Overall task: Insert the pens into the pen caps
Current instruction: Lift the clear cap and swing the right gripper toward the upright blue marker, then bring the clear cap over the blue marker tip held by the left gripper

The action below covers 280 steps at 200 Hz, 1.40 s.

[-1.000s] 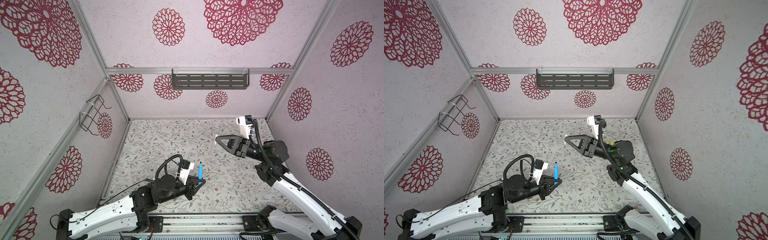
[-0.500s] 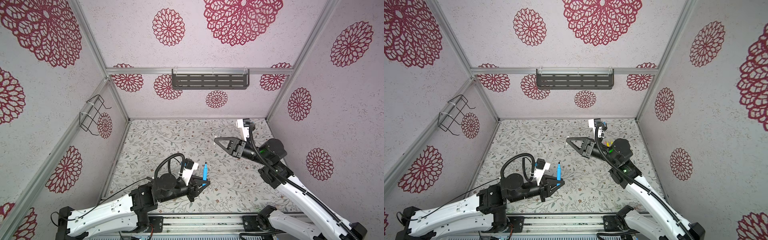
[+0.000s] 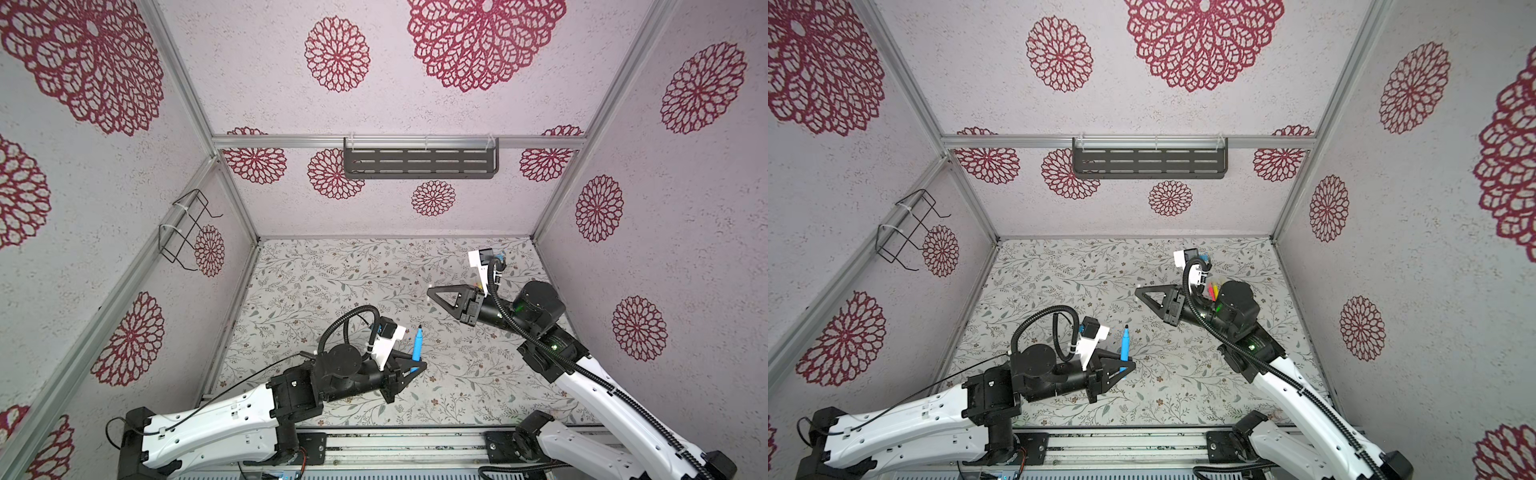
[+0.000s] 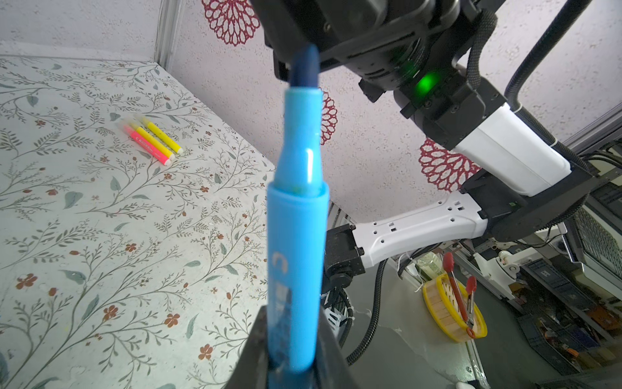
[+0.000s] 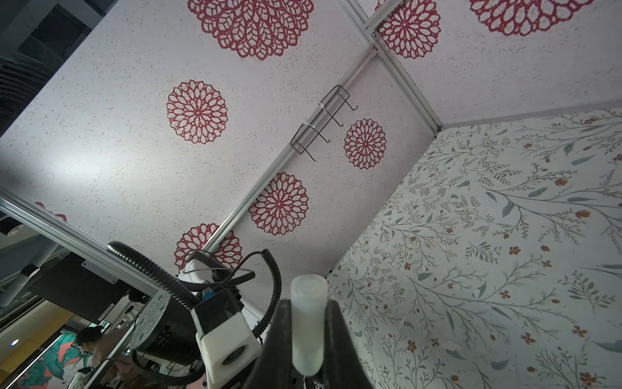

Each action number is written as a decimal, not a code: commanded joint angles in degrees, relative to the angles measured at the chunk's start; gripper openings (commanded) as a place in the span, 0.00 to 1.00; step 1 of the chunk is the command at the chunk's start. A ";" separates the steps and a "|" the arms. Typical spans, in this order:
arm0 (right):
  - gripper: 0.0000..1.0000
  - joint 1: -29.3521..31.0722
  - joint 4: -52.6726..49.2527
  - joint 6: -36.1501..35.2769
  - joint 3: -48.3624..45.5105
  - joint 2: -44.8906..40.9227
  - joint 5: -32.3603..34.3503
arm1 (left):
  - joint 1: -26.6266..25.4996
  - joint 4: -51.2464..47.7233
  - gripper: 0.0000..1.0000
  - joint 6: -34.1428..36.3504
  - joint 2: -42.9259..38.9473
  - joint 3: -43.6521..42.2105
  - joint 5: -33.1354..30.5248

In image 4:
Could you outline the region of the pink highlighter pen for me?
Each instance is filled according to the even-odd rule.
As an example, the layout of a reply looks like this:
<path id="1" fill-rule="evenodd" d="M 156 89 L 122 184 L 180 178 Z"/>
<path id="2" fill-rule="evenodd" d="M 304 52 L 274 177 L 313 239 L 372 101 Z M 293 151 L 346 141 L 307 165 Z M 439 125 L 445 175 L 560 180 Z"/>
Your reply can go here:
<path id="1" fill-rule="evenodd" d="M 151 157 L 154 157 L 158 162 L 164 166 L 170 166 L 171 160 L 166 157 L 160 150 L 150 144 L 144 137 L 142 137 L 137 131 L 133 130 L 130 126 L 121 124 L 120 128 L 134 140 L 142 149 L 144 149 Z"/>

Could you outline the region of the yellow highlighter pen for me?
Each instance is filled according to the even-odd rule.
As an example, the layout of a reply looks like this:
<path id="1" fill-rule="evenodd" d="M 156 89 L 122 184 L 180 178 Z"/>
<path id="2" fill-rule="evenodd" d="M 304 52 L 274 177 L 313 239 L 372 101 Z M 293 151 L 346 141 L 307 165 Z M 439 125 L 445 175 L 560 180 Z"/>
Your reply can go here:
<path id="1" fill-rule="evenodd" d="M 150 133 L 148 133 L 144 128 L 142 128 L 142 126 L 136 124 L 135 122 L 126 122 L 125 125 L 130 126 L 133 130 L 137 131 L 150 144 L 152 144 L 163 154 L 165 154 L 166 157 L 168 157 L 170 160 L 173 160 L 173 153 L 167 147 L 161 144 L 156 138 L 154 138 Z"/>
<path id="2" fill-rule="evenodd" d="M 163 141 L 173 152 L 178 155 L 184 153 L 184 149 L 160 129 L 153 121 L 145 116 L 138 116 L 138 120 L 144 124 L 159 140 Z"/>

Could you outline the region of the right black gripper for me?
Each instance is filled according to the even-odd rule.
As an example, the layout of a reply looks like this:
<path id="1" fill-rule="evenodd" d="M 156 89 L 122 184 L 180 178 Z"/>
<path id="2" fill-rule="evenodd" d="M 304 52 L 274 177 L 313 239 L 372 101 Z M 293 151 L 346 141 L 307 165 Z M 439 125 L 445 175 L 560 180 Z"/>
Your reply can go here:
<path id="1" fill-rule="evenodd" d="M 295 55 L 316 45 L 322 71 L 358 75 L 370 101 L 392 92 L 401 115 L 452 150 L 505 104 L 480 74 L 497 25 L 494 1 L 254 1 L 287 80 Z"/>

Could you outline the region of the blue highlighter pen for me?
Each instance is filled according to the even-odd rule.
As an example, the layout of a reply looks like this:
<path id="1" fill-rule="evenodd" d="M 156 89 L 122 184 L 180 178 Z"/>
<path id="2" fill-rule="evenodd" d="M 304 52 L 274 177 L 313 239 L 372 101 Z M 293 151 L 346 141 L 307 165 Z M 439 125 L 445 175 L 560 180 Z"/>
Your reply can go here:
<path id="1" fill-rule="evenodd" d="M 314 363 L 327 234 L 319 52 L 296 55 L 284 94 L 283 147 L 267 190 L 268 353 L 271 364 L 302 374 Z"/>

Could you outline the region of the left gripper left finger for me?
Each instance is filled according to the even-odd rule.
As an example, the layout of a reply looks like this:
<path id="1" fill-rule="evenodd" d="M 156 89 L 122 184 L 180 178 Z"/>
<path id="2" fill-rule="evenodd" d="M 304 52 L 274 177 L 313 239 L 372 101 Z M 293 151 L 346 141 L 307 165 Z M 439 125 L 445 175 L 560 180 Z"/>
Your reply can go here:
<path id="1" fill-rule="evenodd" d="M 267 307 L 262 306 L 225 389 L 266 389 L 268 371 Z"/>

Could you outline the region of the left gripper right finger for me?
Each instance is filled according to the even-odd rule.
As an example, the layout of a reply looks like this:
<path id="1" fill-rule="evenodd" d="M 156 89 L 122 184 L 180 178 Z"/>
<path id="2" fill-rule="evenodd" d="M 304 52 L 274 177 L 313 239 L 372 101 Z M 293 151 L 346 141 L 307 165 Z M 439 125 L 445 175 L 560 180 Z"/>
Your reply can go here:
<path id="1" fill-rule="evenodd" d="M 320 316 L 317 331 L 317 348 L 314 361 L 314 387 L 318 389 L 357 389 L 348 364 L 330 324 L 324 315 Z"/>

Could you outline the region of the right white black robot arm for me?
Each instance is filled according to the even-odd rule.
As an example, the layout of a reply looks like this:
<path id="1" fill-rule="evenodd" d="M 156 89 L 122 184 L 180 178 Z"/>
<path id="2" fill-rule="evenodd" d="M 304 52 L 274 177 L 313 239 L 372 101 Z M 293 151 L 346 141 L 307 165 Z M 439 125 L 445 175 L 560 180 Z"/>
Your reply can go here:
<path id="1" fill-rule="evenodd" d="M 428 139 L 479 166 L 437 204 L 327 234 L 322 289 L 350 285 L 397 254 L 480 237 L 517 241 L 566 220 L 596 185 L 586 163 L 519 104 L 518 93 L 586 10 L 568 1 L 514 73 L 505 92 L 479 60 L 497 26 L 498 1 L 255 1 L 287 80 L 313 44 L 321 71 L 344 66 L 370 101 L 393 92 L 401 115 Z"/>

